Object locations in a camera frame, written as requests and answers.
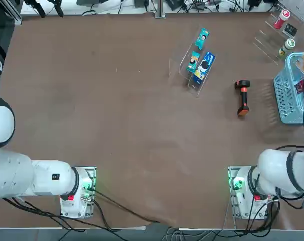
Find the blue plastic basket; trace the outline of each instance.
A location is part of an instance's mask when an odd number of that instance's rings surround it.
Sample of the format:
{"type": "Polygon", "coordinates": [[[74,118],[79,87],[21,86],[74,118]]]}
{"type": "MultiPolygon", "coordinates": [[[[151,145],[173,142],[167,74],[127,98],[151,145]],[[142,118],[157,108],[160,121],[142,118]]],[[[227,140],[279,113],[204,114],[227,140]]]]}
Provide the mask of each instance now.
{"type": "Polygon", "coordinates": [[[303,93],[297,94],[295,85],[304,79],[297,62],[304,53],[292,53],[285,61],[285,68],[273,80],[281,121],[287,124],[302,124],[303,93]]]}

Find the clear acrylic stand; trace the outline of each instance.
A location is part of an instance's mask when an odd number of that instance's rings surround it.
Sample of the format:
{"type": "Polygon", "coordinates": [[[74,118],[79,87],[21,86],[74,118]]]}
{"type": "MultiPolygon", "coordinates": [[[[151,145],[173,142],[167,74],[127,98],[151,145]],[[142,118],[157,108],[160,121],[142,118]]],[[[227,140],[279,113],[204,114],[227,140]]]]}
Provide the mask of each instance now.
{"type": "Polygon", "coordinates": [[[189,31],[187,31],[188,33],[185,33],[182,37],[171,58],[169,59],[169,84],[172,86],[184,86],[195,97],[199,96],[205,82],[207,81],[211,67],[214,64],[213,62],[209,67],[207,75],[204,77],[201,84],[195,82],[193,80],[194,74],[187,70],[192,52],[200,54],[197,62],[197,68],[205,57],[206,53],[210,52],[207,49],[207,39],[205,40],[202,50],[199,50],[199,48],[195,45],[195,41],[202,29],[203,27],[201,26],[189,29],[189,31]]]}
{"type": "Polygon", "coordinates": [[[278,11],[271,13],[264,22],[264,25],[256,33],[253,44],[275,64],[283,65],[289,54],[298,52],[299,49],[304,49],[304,22],[293,12],[290,12],[290,18],[282,25],[281,29],[276,29],[274,23],[284,8],[282,5],[278,5],[277,9],[278,11]],[[295,36],[286,31],[286,27],[287,29],[294,29],[293,27],[295,27],[297,29],[295,36]],[[296,41],[296,46],[294,49],[287,51],[284,56],[280,56],[279,49],[289,38],[293,38],[296,41]]]}

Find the red can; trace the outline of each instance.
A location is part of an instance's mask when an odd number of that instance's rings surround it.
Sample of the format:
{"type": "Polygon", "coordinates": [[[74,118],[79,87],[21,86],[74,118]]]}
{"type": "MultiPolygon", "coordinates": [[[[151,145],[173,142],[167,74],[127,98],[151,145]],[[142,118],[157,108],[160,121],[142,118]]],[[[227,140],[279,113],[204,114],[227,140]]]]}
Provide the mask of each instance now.
{"type": "Polygon", "coordinates": [[[290,11],[284,9],[279,14],[277,21],[273,24],[276,29],[281,29],[284,22],[286,22],[290,18],[290,11]]]}

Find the brown table surface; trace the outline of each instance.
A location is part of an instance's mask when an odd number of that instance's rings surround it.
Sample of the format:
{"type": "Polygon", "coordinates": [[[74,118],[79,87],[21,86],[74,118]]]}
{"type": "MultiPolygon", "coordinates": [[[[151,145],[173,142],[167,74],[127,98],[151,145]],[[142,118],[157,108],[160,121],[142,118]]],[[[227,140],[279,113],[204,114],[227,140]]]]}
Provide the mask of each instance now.
{"type": "MultiPolygon", "coordinates": [[[[227,167],[255,165],[267,148],[303,144],[301,126],[280,121],[272,79],[281,67],[253,43],[267,14],[38,17],[15,27],[0,97],[16,115],[7,149],[32,159],[95,165],[98,189],[171,226],[222,228],[227,167]],[[168,83],[184,30],[211,32],[217,56],[200,97],[168,83]],[[251,80],[244,120],[233,83],[251,80]]],[[[56,197],[30,198],[59,212],[56,197]]],[[[146,222],[100,199],[112,227],[146,222]]],[[[89,220],[102,225],[99,213],[89,220]]],[[[0,200],[0,227],[56,227],[0,200]]],[[[231,209],[226,228],[233,228],[231,209]]],[[[304,210],[282,203],[277,229],[304,229],[304,210]]]]}

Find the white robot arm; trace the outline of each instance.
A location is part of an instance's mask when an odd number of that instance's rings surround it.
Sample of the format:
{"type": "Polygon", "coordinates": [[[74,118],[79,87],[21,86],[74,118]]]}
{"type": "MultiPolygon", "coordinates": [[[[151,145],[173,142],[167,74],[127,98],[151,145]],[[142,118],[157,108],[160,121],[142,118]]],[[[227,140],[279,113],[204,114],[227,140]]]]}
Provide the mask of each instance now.
{"type": "MultiPolygon", "coordinates": [[[[240,168],[231,186],[240,217],[248,219],[250,215],[254,218],[274,196],[296,198],[304,194],[304,152],[267,149],[260,154],[257,166],[240,168]],[[253,199],[254,206],[249,213],[253,199]]],[[[266,210],[267,206],[256,218],[264,219],[266,210]]]]}
{"type": "Polygon", "coordinates": [[[88,218],[93,215],[92,199],[96,167],[71,167],[56,160],[31,160],[28,156],[3,150],[13,136],[15,117],[0,98],[0,198],[59,195],[61,215],[88,218]]]}

